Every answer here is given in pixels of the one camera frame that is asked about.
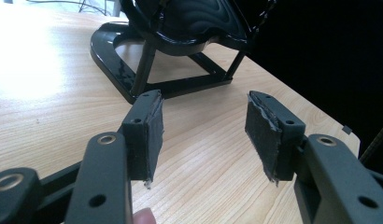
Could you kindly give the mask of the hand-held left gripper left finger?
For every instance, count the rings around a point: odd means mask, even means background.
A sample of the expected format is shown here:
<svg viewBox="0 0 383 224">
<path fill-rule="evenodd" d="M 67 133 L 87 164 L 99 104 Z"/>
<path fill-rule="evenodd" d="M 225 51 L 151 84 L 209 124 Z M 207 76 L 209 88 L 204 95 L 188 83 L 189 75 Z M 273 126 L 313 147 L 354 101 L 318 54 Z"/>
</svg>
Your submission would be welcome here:
<svg viewBox="0 0 383 224">
<path fill-rule="evenodd" d="M 122 121 L 128 149 L 128 174 L 134 181 L 144 181 L 150 189 L 163 146 L 163 97 L 160 91 L 142 93 Z"/>
</svg>

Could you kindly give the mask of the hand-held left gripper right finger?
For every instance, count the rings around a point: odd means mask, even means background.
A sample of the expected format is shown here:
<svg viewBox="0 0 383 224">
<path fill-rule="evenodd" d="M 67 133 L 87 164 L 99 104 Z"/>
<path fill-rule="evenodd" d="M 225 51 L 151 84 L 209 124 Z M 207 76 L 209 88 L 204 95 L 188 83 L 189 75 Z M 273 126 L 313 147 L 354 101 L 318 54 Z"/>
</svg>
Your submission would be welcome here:
<svg viewBox="0 0 383 224">
<path fill-rule="evenodd" d="M 245 131 L 271 182 L 292 181 L 291 154 L 305 136 L 305 124 L 269 94 L 250 91 Z"/>
</svg>

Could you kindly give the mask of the red and black two-tier rack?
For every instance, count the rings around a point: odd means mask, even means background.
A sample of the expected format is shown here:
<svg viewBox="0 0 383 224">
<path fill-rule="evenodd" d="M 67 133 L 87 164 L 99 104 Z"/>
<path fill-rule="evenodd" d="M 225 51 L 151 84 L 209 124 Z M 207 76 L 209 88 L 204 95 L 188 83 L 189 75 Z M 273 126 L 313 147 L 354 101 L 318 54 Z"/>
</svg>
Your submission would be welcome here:
<svg viewBox="0 0 383 224">
<path fill-rule="evenodd" d="M 277 0 L 120 0 L 127 22 L 107 22 L 91 37 L 91 55 L 129 103 L 147 91 L 163 97 L 232 82 Z M 187 56 L 206 73 L 149 83 L 155 53 Z"/>
</svg>

